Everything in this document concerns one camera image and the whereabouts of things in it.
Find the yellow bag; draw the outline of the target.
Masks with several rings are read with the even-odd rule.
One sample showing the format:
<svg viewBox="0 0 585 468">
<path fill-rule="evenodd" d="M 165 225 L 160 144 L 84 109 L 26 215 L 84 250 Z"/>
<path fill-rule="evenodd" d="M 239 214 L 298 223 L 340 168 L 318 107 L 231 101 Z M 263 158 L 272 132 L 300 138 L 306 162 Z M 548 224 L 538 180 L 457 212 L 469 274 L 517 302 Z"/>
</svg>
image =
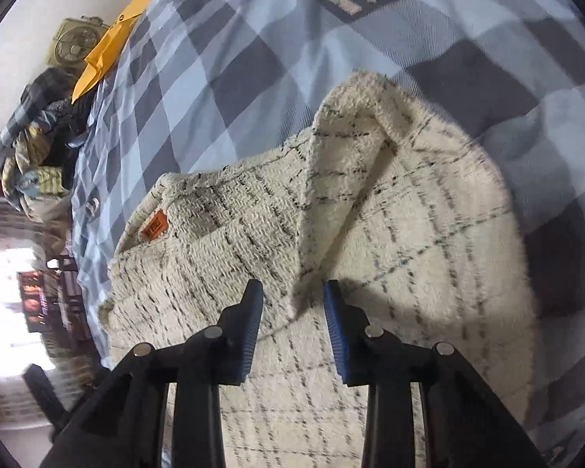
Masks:
<svg viewBox="0 0 585 468">
<path fill-rule="evenodd" d="M 132 0 L 107 29 L 99 43 L 85 57 L 84 70 L 74 85 L 71 102 L 74 104 L 92 91 L 119 57 L 132 28 L 149 6 L 151 0 Z"/>
</svg>

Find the blue checkered bed sheet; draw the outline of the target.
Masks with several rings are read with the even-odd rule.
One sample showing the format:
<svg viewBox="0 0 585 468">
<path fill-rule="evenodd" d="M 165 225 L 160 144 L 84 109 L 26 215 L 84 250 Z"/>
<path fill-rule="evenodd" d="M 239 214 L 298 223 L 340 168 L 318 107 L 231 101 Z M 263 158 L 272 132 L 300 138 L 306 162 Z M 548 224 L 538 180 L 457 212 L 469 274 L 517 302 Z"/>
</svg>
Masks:
<svg viewBox="0 0 585 468">
<path fill-rule="evenodd" d="M 572 0 L 152 0 L 98 86 L 74 180 L 89 327 L 129 215 L 164 172 L 306 127 L 354 70 L 419 92 L 515 197 L 541 321 L 527 430 L 554 467 L 585 444 L 585 15 Z"/>
</svg>

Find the patterned window curtain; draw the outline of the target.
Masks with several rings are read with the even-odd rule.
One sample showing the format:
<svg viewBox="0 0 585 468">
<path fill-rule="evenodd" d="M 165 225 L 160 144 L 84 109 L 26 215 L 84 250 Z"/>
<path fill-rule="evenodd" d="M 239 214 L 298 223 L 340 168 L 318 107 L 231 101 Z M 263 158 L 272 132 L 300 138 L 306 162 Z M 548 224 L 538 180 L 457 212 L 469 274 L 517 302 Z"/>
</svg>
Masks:
<svg viewBox="0 0 585 468">
<path fill-rule="evenodd" d="M 0 429 L 15 430 L 47 422 L 23 375 L 39 365 L 55 386 L 64 406 L 74 404 L 92 383 L 92 358 L 71 356 L 39 332 L 31 332 L 25 318 L 18 274 L 43 271 L 53 235 L 31 222 L 0 197 Z"/>
</svg>

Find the cream plaid shirt jacket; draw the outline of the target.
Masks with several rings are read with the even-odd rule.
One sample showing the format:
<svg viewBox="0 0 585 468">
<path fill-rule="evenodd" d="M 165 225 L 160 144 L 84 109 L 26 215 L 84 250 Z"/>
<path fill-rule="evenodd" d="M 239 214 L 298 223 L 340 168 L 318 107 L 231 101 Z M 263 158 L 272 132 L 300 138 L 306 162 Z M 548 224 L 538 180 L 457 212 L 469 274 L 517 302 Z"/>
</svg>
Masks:
<svg viewBox="0 0 585 468">
<path fill-rule="evenodd" d="M 349 76 L 276 149 L 160 176 L 108 275 L 114 360 L 183 342 L 263 284 L 251 371 L 221 390 L 231 467 L 359 464 L 367 392 L 337 375 L 328 280 L 402 341 L 452 343 L 525 419 L 535 312 L 511 195 L 471 137 L 381 75 Z"/>
</svg>

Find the pile of bedding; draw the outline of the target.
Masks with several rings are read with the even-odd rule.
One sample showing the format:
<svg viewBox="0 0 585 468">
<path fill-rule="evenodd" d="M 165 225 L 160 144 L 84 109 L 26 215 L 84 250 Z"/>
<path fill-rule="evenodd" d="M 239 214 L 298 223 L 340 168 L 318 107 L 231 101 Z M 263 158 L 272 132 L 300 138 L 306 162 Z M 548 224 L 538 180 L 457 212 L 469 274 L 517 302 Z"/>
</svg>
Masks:
<svg viewBox="0 0 585 468">
<path fill-rule="evenodd" d="M 0 133 L 5 199 L 41 223 L 71 192 L 95 94 L 72 100 L 77 71 L 49 67 L 25 87 Z"/>
</svg>

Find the beige box fan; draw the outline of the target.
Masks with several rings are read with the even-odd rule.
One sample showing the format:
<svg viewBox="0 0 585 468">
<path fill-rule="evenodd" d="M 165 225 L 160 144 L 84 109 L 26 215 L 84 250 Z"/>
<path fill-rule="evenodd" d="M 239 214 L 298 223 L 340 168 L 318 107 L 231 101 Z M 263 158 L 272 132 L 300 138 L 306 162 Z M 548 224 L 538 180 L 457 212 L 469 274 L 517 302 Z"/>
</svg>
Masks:
<svg viewBox="0 0 585 468">
<path fill-rule="evenodd" d="M 86 56 L 107 30 L 108 26 L 97 16 L 64 19 L 51 39 L 46 64 L 66 70 L 83 70 Z"/>
</svg>

